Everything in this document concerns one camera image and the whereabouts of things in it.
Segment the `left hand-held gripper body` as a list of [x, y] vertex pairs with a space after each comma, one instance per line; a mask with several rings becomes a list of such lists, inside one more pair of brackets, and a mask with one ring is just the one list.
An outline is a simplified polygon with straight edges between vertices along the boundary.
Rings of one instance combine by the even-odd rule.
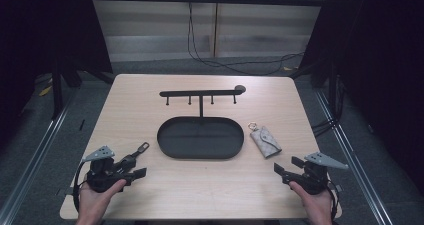
[[94, 191], [103, 193], [121, 179], [126, 181], [126, 186], [135, 180], [124, 178], [123, 174], [129, 173], [132, 168], [119, 168], [118, 162], [114, 162], [114, 156], [115, 153], [108, 146], [102, 146], [83, 159], [83, 162], [90, 163], [86, 182]]

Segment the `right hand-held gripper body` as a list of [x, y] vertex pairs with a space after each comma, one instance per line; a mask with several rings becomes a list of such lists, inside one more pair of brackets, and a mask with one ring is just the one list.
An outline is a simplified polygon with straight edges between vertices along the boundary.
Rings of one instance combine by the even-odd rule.
[[347, 170], [349, 166], [321, 152], [306, 155], [302, 174], [289, 172], [288, 178], [283, 178], [284, 184], [291, 181], [298, 183], [307, 193], [317, 195], [328, 188], [328, 168]]

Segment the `grey key pouch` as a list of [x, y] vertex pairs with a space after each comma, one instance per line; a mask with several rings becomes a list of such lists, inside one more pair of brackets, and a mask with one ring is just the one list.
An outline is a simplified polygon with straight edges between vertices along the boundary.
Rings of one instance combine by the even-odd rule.
[[248, 128], [251, 130], [250, 137], [265, 158], [282, 151], [281, 146], [265, 126], [259, 127], [255, 122], [251, 122], [248, 124]]

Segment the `black key rack with tray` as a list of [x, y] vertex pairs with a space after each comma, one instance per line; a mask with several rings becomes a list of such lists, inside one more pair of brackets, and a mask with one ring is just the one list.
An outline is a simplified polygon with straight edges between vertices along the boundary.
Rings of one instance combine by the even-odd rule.
[[157, 132], [157, 141], [161, 151], [168, 157], [185, 160], [227, 160], [236, 156], [244, 143], [244, 131], [238, 122], [226, 117], [207, 117], [204, 115], [204, 98], [209, 97], [214, 104], [217, 96], [236, 97], [246, 88], [236, 85], [227, 90], [182, 90], [161, 91], [166, 105], [174, 97], [187, 97], [188, 104], [197, 97], [198, 116], [177, 116], [166, 120]]

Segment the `person's left hand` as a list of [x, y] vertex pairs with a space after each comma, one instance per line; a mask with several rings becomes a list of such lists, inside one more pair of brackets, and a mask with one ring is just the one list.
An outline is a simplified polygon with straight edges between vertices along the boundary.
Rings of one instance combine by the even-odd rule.
[[80, 188], [80, 205], [78, 219], [102, 219], [112, 197], [117, 194], [124, 186], [126, 181], [121, 179], [114, 183], [107, 191], [98, 193], [91, 189], [88, 184]]

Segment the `person's right hand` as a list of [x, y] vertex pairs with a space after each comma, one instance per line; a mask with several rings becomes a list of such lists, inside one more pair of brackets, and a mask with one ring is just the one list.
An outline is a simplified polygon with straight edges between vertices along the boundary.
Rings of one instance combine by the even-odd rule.
[[289, 187], [300, 197], [308, 219], [332, 221], [332, 198], [328, 191], [311, 195], [295, 181], [291, 181]]

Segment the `black metal stand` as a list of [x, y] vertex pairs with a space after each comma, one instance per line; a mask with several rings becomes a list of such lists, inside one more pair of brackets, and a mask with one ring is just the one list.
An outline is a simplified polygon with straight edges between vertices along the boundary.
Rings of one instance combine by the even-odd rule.
[[54, 98], [52, 119], [55, 120], [63, 109], [62, 81], [60, 67], [57, 61], [55, 61], [52, 65], [52, 88]]
[[337, 67], [334, 62], [330, 66], [329, 75], [329, 107], [332, 117], [337, 117]]

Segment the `dark curtain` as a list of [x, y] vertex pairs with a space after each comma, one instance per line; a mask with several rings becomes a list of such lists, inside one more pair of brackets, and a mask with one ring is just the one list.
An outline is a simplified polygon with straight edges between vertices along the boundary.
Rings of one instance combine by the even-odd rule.
[[92, 0], [0, 0], [0, 151], [8, 146], [36, 77], [110, 73], [112, 66]]
[[340, 76], [424, 196], [424, 0], [324, 0], [300, 70]]

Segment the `aluminium floor rail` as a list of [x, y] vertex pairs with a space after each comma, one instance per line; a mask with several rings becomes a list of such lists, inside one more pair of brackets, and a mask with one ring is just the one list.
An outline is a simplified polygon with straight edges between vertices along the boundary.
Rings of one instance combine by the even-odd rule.
[[49, 126], [46, 129], [42, 139], [40, 140], [37, 149], [29, 160], [28, 165], [19, 177], [15, 188], [6, 199], [4, 206], [0, 210], [0, 225], [12, 225], [16, 214], [18, 213], [24, 198], [26, 197], [30, 186], [41, 166], [41, 163], [46, 157], [58, 131], [60, 130], [63, 121], [65, 120], [69, 106], [73, 102], [78, 90], [71, 89], [68, 93], [62, 107], [57, 114], [50, 120]]
[[335, 117], [330, 112], [329, 102], [323, 91], [315, 92], [317, 100], [323, 110], [326, 119], [332, 126], [332, 131], [336, 137], [341, 150], [343, 151], [349, 168], [352, 171], [364, 197], [379, 225], [394, 225], [386, 206], [372, 185], [367, 173], [365, 172], [359, 158], [356, 155], [342, 126], [336, 122]]

